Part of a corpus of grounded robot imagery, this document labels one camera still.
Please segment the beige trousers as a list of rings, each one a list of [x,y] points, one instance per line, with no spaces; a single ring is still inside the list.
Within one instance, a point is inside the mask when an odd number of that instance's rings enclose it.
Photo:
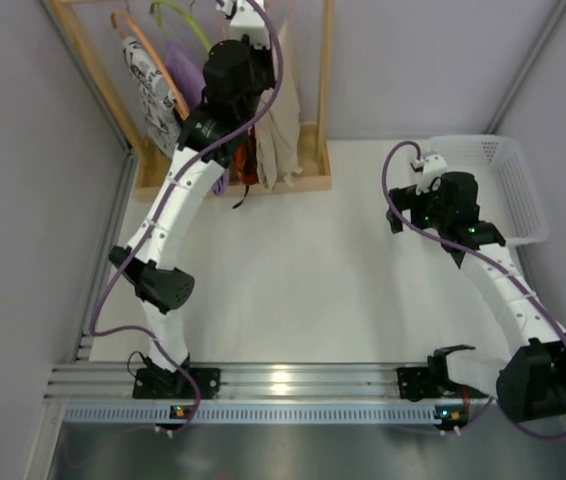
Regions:
[[[255,126],[258,181],[269,191],[279,180],[292,186],[294,176],[302,173],[298,156],[298,64],[288,20],[279,31],[279,41],[283,58],[282,86],[272,107]]]

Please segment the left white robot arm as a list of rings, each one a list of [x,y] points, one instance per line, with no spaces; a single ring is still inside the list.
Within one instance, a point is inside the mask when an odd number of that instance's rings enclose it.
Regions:
[[[219,377],[213,369],[188,371],[180,309],[195,280],[178,268],[178,253],[202,201],[247,142],[262,94],[275,86],[272,51],[247,37],[222,41],[212,47],[203,77],[202,100],[183,124],[148,218],[125,246],[109,253],[133,286],[152,335],[135,375],[136,399],[192,398],[191,380]]]

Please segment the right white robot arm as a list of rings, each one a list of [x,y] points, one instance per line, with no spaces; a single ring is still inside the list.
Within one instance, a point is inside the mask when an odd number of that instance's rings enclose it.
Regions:
[[[468,386],[495,398],[515,423],[566,415],[566,330],[526,283],[498,228],[480,217],[478,183],[465,172],[444,173],[429,190],[387,191],[392,232],[405,227],[439,243],[473,284],[507,342],[507,356],[456,345],[428,363],[447,388]]]

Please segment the pink wire hanger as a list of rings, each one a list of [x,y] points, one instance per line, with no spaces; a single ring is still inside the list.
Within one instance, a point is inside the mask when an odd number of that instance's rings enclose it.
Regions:
[[[289,23],[295,13],[296,0],[265,0],[264,7],[268,18],[277,30]]]

